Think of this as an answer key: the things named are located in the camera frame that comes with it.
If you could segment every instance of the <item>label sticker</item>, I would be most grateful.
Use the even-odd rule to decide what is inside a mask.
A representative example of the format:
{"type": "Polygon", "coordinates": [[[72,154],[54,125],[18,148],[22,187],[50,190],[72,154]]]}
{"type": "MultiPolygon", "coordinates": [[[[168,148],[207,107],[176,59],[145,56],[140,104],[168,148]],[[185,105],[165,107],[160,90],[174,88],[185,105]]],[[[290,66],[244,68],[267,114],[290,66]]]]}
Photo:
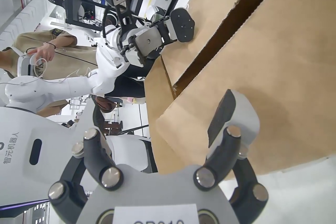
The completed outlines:
{"type": "Polygon", "coordinates": [[[171,206],[119,206],[113,224],[195,224],[196,204],[171,206]]]}

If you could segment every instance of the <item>box flap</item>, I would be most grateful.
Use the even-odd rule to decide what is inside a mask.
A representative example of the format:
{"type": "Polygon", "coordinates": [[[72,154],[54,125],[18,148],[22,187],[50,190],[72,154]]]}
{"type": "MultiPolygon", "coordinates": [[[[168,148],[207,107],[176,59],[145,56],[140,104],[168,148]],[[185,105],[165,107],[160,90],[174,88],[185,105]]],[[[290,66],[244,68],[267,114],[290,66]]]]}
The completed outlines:
{"type": "Polygon", "coordinates": [[[230,88],[260,118],[248,156],[257,174],[336,152],[335,19],[335,0],[264,0],[156,121],[162,137],[186,164],[202,164],[230,88]]]}
{"type": "Polygon", "coordinates": [[[174,85],[205,47],[223,19],[239,0],[190,0],[189,13],[195,21],[195,37],[190,43],[165,46],[162,58],[171,84],[174,85]]]}
{"type": "Polygon", "coordinates": [[[157,133],[156,120],[173,102],[173,94],[161,57],[157,58],[144,81],[149,132],[152,150],[160,174],[169,174],[185,167],[181,158],[157,133]]]}

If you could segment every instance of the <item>person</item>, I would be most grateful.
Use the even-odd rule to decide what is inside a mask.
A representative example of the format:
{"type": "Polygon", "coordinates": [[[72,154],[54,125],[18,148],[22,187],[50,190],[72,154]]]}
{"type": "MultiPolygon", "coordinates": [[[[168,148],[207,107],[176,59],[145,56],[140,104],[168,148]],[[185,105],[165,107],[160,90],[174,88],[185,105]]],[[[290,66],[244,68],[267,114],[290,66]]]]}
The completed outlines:
{"type": "MultiPolygon", "coordinates": [[[[20,34],[13,47],[28,55],[36,54],[37,58],[40,58],[36,61],[35,74],[42,75],[45,80],[86,75],[90,70],[97,68],[96,48],[77,46],[77,38],[60,29],[20,34]]],[[[133,78],[146,77],[153,63],[153,59],[148,59],[145,67],[130,65],[116,78],[114,90],[105,96],[143,98],[144,84],[133,78]]],[[[10,47],[0,51],[0,68],[12,79],[17,76],[17,66],[16,52],[10,47]]],[[[66,100],[57,101],[38,111],[37,114],[43,117],[55,115],[67,104],[66,100]]]]}

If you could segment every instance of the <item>robot gripper pad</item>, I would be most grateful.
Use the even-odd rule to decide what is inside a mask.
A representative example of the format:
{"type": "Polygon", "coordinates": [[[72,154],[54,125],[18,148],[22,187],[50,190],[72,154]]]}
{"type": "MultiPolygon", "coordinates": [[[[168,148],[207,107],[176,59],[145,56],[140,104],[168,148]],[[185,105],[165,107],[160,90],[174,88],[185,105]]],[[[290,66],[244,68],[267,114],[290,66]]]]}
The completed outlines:
{"type": "Polygon", "coordinates": [[[193,39],[195,22],[186,9],[174,9],[170,13],[170,20],[173,24],[178,41],[185,43],[190,42],[193,39]]]}

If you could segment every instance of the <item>white cable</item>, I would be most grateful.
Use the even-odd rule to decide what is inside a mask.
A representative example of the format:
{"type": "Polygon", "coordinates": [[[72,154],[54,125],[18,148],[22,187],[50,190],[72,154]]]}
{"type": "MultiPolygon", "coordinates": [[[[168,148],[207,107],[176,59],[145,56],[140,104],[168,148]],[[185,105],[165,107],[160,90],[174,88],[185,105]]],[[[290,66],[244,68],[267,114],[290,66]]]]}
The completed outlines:
{"type": "MultiPolygon", "coordinates": [[[[47,70],[47,67],[48,67],[48,62],[47,62],[44,58],[39,58],[39,59],[35,62],[35,64],[34,64],[34,74],[35,74],[35,76],[37,77],[37,80],[38,80],[38,79],[42,79],[44,72],[47,70]],[[37,62],[38,62],[39,60],[44,60],[44,61],[45,61],[45,69],[43,70],[43,73],[42,73],[40,76],[37,75],[37,73],[36,73],[36,68],[35,68],[35,66],[37,65],[37,62]]],[[[48,83],[51,83],[51,84],[60,84],[60,83],[64,82],[67,78],[69,78],[69,77],[70,77],[72,74],[74,74],[74,73],[76,73],[77,76],[80,77],[81,75],[78,75],[78,71],[79,71],[79,70],[80,70],[80,69],[75,70],[75,71],[72,72],[71,74],[67,75],[67,76],[66,76],[63,80],[61,80],[61,81],[54,82],[54,81],[48,81],[48,80],[44,80],[44,79],[42,79],[42,80],[43,80],[44,82],[48,82],[48,83]]],[[[85,76],[88,75],[90,72],[91,72],[91,69],[88,67],[88,68],[86,69],[85,76]]],[[[12,83],[10,83],[10,82],[1,82],[0,85],[5,84],[5,85],[18,85],[18,86],[23,86],[23,85],[27,85],[27,84],[29,84],[29,83],[31,83],[31,82],[35,82],[35,81],[37,81],[37,80],[32,80],[32,81],[29,81],[29,82],[26,82],[26,83],[20,83],[20,84],[12,84],[12,83]]]]}

